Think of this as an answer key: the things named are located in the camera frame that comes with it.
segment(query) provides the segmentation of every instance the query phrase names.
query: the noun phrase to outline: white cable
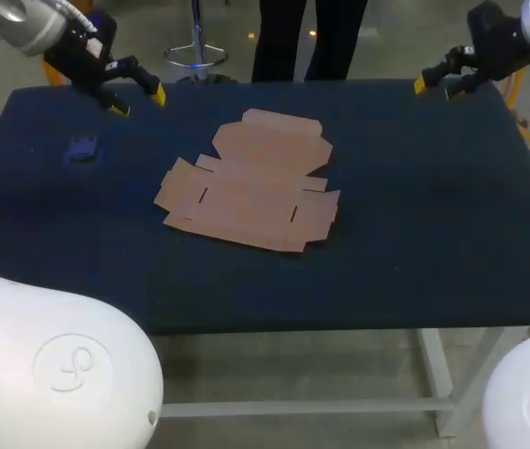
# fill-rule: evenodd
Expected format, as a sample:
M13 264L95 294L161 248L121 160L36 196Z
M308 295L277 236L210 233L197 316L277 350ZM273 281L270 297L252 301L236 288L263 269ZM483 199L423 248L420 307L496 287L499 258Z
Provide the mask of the white cable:
M75 19L77 19L89 33L96 33L98 30L93 25L92 22L81 12L79 9L74 7L67 0L51 0L54 5L62 7L69 14L71 14Z

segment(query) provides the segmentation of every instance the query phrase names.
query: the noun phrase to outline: dark blue table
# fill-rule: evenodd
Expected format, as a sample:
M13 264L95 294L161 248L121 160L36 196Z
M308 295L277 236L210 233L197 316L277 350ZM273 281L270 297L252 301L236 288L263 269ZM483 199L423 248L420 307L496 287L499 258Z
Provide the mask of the dark blue table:
M151 334L530 325L530 153L498 92L447 103L410 81L137 88L122 119L68 88L0 119L0 276L104 300ZM329 240L289 256L165 227L178 157L215 155L249 108L322 122L341 189ZM94 164L66 162L98 136Z

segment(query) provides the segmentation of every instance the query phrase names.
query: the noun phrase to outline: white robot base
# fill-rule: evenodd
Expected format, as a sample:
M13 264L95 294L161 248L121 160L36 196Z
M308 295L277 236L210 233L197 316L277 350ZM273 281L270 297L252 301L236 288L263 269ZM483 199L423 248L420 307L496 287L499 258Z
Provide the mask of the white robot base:
M0 278L0 449L143 449L163 393L158 355L125 314Z

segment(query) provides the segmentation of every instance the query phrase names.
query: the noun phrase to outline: stool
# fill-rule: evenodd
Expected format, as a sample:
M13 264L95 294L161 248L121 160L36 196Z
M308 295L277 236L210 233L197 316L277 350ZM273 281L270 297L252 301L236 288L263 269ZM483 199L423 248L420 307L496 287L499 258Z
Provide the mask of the stool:
M229 54L224 49L213 47L212 45L205 44L204 37L202 34L202 16L200 12L200 0L192 0L192 18L193 28L192 37L193 42L190 45L183 45L181 47L175 47L165 51L165 59L173 64L181 67L196 69L196 74L193 77L187 77L180 81L198 81L198 82L222 82L228 81L227 77L223 75L209 75L207 68L214 65L219 65L227 61ZM175 61L173 56L176 52L193 49L195 62L192 64L184 64L179 61ZM219 58L208 61L207 50L214 51L220 55Z

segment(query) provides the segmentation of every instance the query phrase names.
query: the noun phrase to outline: black pants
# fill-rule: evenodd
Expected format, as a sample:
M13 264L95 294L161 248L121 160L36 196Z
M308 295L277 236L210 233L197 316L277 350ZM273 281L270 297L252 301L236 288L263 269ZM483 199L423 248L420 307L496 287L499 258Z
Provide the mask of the black pants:
M291 81L307 0L260 0L252 82ZM317 44L306 80L344 80L367 0L316 0Z

